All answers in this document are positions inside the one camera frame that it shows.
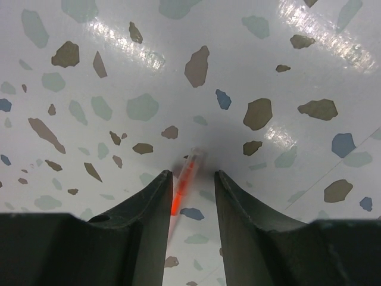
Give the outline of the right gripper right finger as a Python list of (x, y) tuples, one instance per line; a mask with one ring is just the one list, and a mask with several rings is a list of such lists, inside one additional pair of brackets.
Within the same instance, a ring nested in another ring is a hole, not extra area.
[(214, 175), (227, 285), (379, 285), (380, 220), (303, 223)]

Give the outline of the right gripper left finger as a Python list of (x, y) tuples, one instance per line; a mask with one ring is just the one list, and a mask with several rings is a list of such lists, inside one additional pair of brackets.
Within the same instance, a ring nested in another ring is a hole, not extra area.
[(165, 170), (89, 221), (1, 214), (1, 284), (161, 285), (172, 198), (173, 175)]

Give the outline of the orange pen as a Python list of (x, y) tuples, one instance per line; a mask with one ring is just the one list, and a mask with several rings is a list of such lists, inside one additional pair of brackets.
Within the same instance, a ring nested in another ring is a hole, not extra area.
[(206, 156), (207, 154), (202, 148), (192, 148), (181, 169), (178, 180), (174, 186), (167, 245), (170, 245), (173, 232), (176, 228), (179, 212), (183, 203), (186, 201), (191, 185), (193, 184), (195, 176)]

